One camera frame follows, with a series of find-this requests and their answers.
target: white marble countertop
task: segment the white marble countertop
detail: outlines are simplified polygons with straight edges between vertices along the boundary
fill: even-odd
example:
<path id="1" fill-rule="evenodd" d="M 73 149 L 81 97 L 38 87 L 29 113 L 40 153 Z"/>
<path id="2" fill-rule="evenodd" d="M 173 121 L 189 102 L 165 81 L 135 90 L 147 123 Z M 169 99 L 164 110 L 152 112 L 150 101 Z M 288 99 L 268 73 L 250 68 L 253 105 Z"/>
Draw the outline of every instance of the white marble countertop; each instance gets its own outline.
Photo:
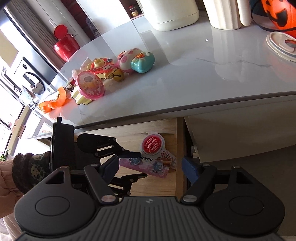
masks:
<path id="1" fill-rule="evenodd" d="M 72 101 L 52 111 L 51 120 L 62 116 L 63 123 L 77 127 L 296 94 L 296 63 L 281 59 L 268 48 L 268 33 L 253 24 L 232 31 L 215 29 L 203 16 L 190 26 L 161 32 L 140 17 L 83 46 L 61 73 L 70 78 L 72 69 L 80 68 L 87 57 L 116 58 L 134 47 L 155 55 L 152 69 L 132 73 L 120 83 L 106 80 L 102 98 L 88 105 Z"/>

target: white lid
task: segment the white lid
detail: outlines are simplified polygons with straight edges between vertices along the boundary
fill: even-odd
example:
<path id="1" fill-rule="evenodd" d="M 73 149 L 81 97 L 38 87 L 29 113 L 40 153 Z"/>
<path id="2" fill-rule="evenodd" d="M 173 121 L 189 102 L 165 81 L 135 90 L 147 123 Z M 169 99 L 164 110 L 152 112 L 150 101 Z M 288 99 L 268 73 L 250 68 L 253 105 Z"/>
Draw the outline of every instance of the white lid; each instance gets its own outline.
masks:
<path id="1" fill-rule="evenodd" d="M 282 32 L 272 32 L 266 37 L 268 46 L 282 58 L 296 62 L 296 39 Z"/>

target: stainless steel appliance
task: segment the stainless steel appliance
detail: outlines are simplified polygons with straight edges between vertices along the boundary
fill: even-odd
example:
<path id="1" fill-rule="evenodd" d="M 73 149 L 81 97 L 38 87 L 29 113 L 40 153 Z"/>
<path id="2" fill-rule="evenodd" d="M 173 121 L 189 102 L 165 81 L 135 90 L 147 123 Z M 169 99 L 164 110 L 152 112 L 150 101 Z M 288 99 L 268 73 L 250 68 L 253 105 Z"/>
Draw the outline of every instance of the stainless steel appliance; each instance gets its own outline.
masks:
<path id="1" fill-rule="evenodd" d="M 36 102 L 43 95 L 55 92 L 56 89 L 51 82 L 57 75 L 56 69 L 44 58 L 5 10 L 0 11 L 0 30 L 19 51 L 14 64 L 16 67 L 11 71 L 13 76 L 9 76 L 10 78 L 6 80 L 13 80 L 13 85 L 16 85 L 17 89 L 20 87 L 29 90 L 37 97 Z M 66 82 L 62 76 L 60 78 L 62 82 Z"/>

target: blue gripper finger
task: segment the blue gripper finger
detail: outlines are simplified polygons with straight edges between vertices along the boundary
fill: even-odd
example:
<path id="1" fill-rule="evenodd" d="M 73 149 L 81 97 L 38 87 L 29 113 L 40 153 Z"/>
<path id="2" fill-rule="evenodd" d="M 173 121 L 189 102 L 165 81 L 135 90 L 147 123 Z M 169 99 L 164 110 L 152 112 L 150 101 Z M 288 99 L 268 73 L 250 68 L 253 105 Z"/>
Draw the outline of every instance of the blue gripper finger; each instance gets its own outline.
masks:
<path id="1" fill-rule="evenodd" d="M 186 156 L 182 158 L 182 170 L 191 184 L 195 183 L 201 175 L 200 165 Z"/>

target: door handle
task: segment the door handle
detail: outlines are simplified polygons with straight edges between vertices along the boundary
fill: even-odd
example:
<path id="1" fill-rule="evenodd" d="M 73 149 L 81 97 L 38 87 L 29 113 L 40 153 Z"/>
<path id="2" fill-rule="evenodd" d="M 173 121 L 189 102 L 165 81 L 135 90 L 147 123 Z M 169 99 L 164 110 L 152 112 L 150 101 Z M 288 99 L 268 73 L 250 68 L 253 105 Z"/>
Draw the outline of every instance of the door handle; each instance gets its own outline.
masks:
<path id="1" fill-rule="evenodd" d="M 25 125 L 22 125 L 22 128 L 20 129 L 19 134 L 17 135 L 17 137 L 19 139 L 22 138 L 22 135 L 23 135 L 25 129 L 26 129 L 26 126 Z"/>

